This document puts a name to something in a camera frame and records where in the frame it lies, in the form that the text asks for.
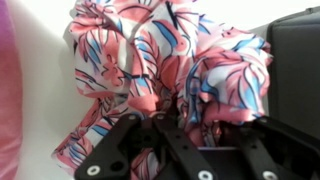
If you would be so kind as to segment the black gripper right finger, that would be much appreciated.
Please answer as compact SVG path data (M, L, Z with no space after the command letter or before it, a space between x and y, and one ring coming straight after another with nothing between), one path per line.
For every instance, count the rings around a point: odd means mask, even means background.
M220 123L222 180L320 180L320 141L285 123L262 117L243 125Z

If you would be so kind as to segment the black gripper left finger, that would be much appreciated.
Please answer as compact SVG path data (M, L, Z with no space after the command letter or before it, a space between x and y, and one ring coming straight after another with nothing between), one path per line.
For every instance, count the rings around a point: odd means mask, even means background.
M133 163L151 152L159 163L153 180L218 180L197 147L166 114L143 120L122 116L74 174L75 180L131 180Z

